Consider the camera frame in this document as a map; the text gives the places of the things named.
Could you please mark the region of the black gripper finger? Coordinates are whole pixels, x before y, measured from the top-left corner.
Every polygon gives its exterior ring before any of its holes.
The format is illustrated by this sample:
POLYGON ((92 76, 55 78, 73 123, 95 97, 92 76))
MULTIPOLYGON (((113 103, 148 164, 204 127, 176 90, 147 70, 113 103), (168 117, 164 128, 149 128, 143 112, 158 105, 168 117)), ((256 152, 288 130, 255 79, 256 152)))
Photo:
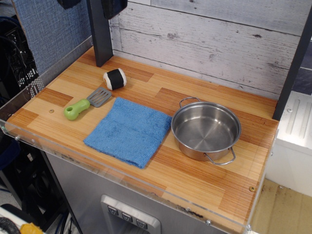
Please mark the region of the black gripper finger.
POLYGON ((110 20, 114 16, 118 15, 122 10, 124 10, 127 5, 127 0, 101 0, 104 17, 110 20))
POLYGON ((67 10, 79 4, 80 0, 57 0, 57 2, 63 9, 67 10))

